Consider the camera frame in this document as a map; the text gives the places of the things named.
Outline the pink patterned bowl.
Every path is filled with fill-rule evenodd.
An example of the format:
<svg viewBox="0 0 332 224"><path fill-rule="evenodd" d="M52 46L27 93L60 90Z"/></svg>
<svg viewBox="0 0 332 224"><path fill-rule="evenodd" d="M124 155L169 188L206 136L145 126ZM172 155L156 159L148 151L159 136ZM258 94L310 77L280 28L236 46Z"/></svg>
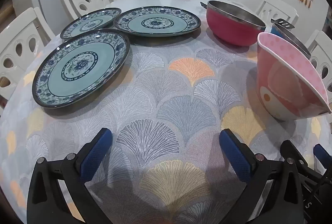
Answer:
<svg viewBox="0 0 332 224"><path fill-rule="evenodd" d="M271 116L297 120L331 114L319 73L300 50L285 39L257 36L257 92Z"/></svg>

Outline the blue steel bowl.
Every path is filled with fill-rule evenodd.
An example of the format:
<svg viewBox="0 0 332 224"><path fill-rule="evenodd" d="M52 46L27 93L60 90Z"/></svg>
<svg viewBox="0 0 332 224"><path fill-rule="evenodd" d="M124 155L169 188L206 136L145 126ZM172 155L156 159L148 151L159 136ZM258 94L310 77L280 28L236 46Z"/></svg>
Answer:
<svg viewBox="0 0 332 224"><path fill-rule="evenodd" d="M274 35L278 35L279 37L287 40L293 46L295 46L302 54L306 56L306 58L310 59L311 54L306 46L290 31L290 29L294 29L295 27L289 23L288 21L279 18L279 19L270 19L272 23L271 33Z"/></svg>

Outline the red steel bowl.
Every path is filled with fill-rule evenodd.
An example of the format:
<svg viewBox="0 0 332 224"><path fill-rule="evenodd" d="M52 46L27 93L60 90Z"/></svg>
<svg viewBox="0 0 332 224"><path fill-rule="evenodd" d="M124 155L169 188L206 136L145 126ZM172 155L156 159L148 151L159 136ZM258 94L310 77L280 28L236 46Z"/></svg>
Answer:
<svg viewBox="0 0 332 224"><path fill-rule="evenodd" d="M266 30L264 21L239 6L215 0L200 4L206 9L206 21L213 34L234 46L251 46Z"/></svg>

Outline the large blue floral plate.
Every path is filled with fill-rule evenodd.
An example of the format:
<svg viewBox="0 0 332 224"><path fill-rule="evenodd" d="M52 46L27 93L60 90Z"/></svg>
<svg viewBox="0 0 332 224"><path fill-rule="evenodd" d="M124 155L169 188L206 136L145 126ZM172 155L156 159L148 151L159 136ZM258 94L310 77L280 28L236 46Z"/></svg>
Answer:
<svg viewBox="0 0 332 224"><path fill-rule="evenodd" d="M201 26L193 13L171 6L145 6L121 13L115 20L118 30L148 37L179 36L191 33Z"/></svg>

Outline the white chair near right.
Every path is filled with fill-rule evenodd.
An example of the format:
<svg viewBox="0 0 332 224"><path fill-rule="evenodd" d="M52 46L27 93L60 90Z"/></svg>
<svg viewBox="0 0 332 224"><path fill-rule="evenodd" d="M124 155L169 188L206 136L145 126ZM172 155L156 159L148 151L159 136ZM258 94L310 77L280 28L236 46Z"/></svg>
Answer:
<svg viewBox="0 0 332 224"><path fill-rule="evenodd" d="M329 104L331 104L331 59L332 59L332 41L323 32L315 30L307 40L305 46L311 54L310 62L315 67L322 78L326 88Z"/></svg>

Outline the fan pattern tablecloth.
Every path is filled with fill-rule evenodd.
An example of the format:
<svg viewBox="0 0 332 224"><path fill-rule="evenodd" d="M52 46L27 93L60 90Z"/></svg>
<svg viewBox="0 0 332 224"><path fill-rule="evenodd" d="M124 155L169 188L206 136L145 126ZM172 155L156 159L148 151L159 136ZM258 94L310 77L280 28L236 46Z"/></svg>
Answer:
<svg viewBox="0 0 332 224"><path fill-rule="evenodd" d="M41 62L27 68L1 118L1 188L21 221L39 157L61 160L106 127L111 151L87 188L113 223L218 223L244 188L218 136L231 129L253 152L280 158L289 139L313 165L313 148L331 150L325 117L279 122L256 92L257 48L222 44L206 24L177 38L133 38L105 86L63 109L33 99Z"/></svg>

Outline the white chair far right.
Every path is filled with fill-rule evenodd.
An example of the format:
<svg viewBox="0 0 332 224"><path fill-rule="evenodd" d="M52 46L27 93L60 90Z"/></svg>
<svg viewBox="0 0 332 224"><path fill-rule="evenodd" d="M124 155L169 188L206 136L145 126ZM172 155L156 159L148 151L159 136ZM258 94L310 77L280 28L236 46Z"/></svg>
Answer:
<svg viewBox="0 0 332 224"><path fill-rule="evenodd" d="M294 26L299 17L296 9L282 0L262 0L255 13L267 25L271 19L284 19Z"/></svg>

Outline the white chair near left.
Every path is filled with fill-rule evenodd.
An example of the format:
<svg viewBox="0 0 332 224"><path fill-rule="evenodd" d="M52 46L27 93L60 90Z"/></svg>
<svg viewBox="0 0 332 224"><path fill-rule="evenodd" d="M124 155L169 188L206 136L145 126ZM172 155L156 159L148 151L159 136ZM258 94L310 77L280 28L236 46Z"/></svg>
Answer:
<svg viewBox="0 0 332 224"><path fill-rule="evenodd" d="M28 8L1 31L1 111L38 53L55 37L40 8Z"/></svg>

